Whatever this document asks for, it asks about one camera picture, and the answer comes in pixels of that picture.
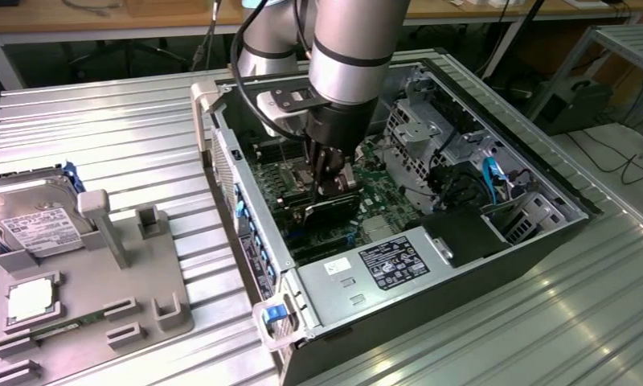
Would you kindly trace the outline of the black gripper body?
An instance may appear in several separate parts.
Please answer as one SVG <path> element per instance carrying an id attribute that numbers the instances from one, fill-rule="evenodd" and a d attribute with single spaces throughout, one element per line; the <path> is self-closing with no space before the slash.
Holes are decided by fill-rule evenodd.
<path id="1" fill-rule="evenodd" d="M 350 155 L 366 137 L 378 98 L 358 105 L 330 103 L 309 110 L 305 128 L 305 145 L 312 158 L 318 158 L 324 149 L 340 150 Z"/>

